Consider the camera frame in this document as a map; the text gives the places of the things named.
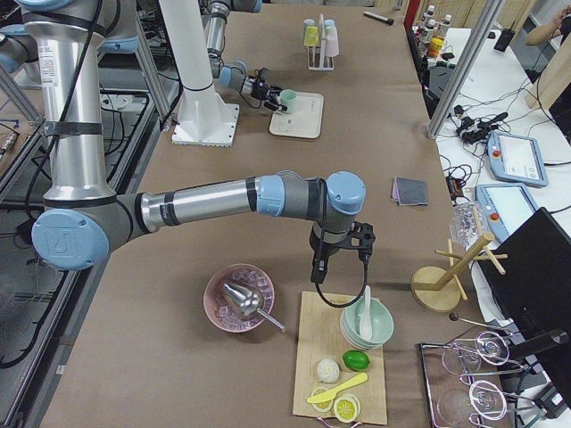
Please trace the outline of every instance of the white table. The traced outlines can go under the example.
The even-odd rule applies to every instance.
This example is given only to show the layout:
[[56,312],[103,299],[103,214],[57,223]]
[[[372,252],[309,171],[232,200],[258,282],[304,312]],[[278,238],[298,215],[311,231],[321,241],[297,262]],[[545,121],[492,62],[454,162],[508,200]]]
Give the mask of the white table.
[[[470,29],[449,30],[445,49],[446,52],[452,51],[454,53],[454,61],[460,58],[469,34]],[[516,91],[522,86],[531,89],[532,85],[513,51],[510,48],[504,53],[495,51],[493,46],[496,41],[497,38],[485,41],[455,104],[463,106],[475,105],[479,104],[479,102],[497,100],[502,95]],[[509,116],[506,118],[506,122],[510,126],[509,132],[514,135],[536,138],[545,163],[571,161],[571,148],[559,128],[550,121],[535,126],[535,124],[547,120],[547,117],[541,110],[531,111],[525,103],[524,96],[525,91],[520,91],[518,95],[508,96],[502,101],[470,107],[468,116],[472,119],[488,115],[492,117],[507,111]],[[455,130],[456,126],[451,120],[447,120],[444,123],[440,135],[436,138],[440,154],[448,158],[452,166],[468,164],[475,172],[478,171],[479,159],[462,149],[462,142],[455,136]],[[479,144],[476,153],[483,153],[485,150],[484,146],[485,144]],[[466,146],[466,148],[473,151],[476,147]],[[443,168],[449,167],[448,161],[444,158],[442,158],[442,164]],[[537,204],[545,207],[547,210],[557,210],[571,205],[571,186],[568,182],[568,178],[571,175],[571,165],[547,168],[547,175],[550,182],[547,187],[529,187],[530,193]],[[472,191],[474,186],[491,183],[500,183],[500,181],[493,177],[489,163],[485,160],[480,174],[474,174],[468,180],[467,186],[464,188],[465,194],[473,201],[475,199],[475,194]],[[571,235],[571,209],[555,214],[554,218]],[[499,309],[493,302],[490,288],[477,264],[472,269],[472,277],[484,319],[486,321],[503,319]],[[540,389],[541,387],[530,389],[525,392],[525,395],[533,397]],[[527,422],[533,416],[533,414],[526,415],[525,412],[522,413]],[[571,426],[571,411],[568,409],[560,418],[541,420],[534,426]]]

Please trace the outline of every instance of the stacked bowl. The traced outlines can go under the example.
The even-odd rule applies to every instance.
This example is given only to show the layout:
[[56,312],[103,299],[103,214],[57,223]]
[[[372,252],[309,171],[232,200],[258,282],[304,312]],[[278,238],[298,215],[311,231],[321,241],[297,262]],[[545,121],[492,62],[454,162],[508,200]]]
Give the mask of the stacked bowl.
[[366,341],[359,334],[359,324],[365,308],[365,298],[361,297],[351,306],[343,309],[341,314],[341,333],[347,342],[358,350],[374,350],[386,343],[394,331],[394,322],[386,306],[376,299],[371,299],[370,317],[373,337]]

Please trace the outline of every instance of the brown tabletop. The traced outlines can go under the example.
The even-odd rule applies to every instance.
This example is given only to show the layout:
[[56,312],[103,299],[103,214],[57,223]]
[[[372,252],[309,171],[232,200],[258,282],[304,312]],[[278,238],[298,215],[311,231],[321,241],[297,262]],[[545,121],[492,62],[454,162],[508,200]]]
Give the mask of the brown tabletop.
[[[333,72],[308,71],[302,21],[323,12],[334,19],[341,55]],[[369,280],[374,297],[395,322],[385,345],[389,426],[427,426],[416,344],[450,339],[464,325],[422,309],[411,275],[423,266],[446,267],[434,255],[449,236],[450,198],[402,25],[388,27],[363,9],[264,5],[258,15],[233,13],[225,61],[267,67],[270,83],[325,97],[317,140],[268,132],[270,113],[248,108],[231,148],[177,146],[165,134],[141,190],[162,192],[221,180],[273,174],[304,177],[337,170],[367,185],[358,220],[375,228]],[[398,207],[394,176],[426,180],[427,207]],[[311,223],[242,214],[165,227],[116,251],[99,285],[44,427],[318,426],[292,415],[296,331],[301,294],[312,290],[308,244]],[[244,334],[224,333],[203,311],[203,290],[219,269],[234,263],[262,268],[276,288],[272,314],[281,334],[264,323]],[[357,254],[329,262],[324,291],[356,293],[362,281]],[[474,300],[462,315],[474,313]]]

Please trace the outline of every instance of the blue tablet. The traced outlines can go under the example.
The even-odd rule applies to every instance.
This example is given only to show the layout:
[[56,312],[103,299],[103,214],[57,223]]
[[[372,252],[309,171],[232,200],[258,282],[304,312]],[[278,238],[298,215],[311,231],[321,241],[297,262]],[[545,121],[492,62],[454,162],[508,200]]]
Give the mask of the blue tablet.
[[538,210],[537,203],[521,183],[477,185],[476,200],[496,240],[503,243]]
[[493,131],[488,137],[488,156],[493,174],[501,181],[533,187],[549,183],[535,138]]

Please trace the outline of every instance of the yellow knife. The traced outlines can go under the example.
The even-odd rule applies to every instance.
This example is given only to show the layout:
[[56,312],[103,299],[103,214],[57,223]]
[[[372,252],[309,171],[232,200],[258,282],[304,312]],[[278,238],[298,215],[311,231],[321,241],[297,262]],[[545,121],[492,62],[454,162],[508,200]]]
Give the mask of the yellow knife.
[[307,399],[307,402],[310,404],[318,404],[318,403],[325,403],[331,399],[334,399],[338,392],[351,388],[353,386],[357,386],[361,383],[366,382],[368,376],[366,373],[359,373],[356,374],[354,377],[345,381],[343,383],[338,384],[336,387],[331,388],[329,391],[321,392],[318,395],[314,395]]

